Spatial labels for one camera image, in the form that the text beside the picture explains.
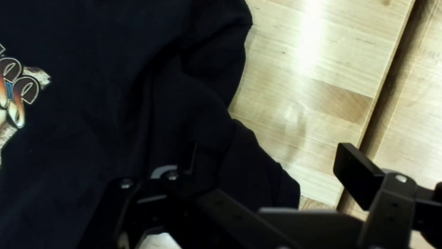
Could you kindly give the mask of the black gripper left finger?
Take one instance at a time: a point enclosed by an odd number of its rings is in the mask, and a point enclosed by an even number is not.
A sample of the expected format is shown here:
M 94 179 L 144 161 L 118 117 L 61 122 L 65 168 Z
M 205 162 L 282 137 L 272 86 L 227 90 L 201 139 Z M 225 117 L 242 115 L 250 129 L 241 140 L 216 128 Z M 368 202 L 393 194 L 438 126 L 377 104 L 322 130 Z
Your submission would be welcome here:
M 296 249 L 296 242 L 224 191 L 196 186 L 198 144 L 148 177 L 111 182 L 76 249 L 141 249 L 170 234 L 183 249 Z

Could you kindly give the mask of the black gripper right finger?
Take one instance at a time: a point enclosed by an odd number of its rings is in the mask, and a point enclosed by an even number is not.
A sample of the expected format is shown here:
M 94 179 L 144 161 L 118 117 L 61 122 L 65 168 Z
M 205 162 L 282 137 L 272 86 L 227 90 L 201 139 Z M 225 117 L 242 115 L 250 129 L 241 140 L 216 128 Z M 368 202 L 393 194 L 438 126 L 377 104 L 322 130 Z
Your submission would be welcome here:
M 351 143 L 337 146 L 333 172 L 368 212 L 358 249 L 409 249 L 413 231 L 442 249 L 442 183 L 427 188 L 401 172 L 380 169 Z

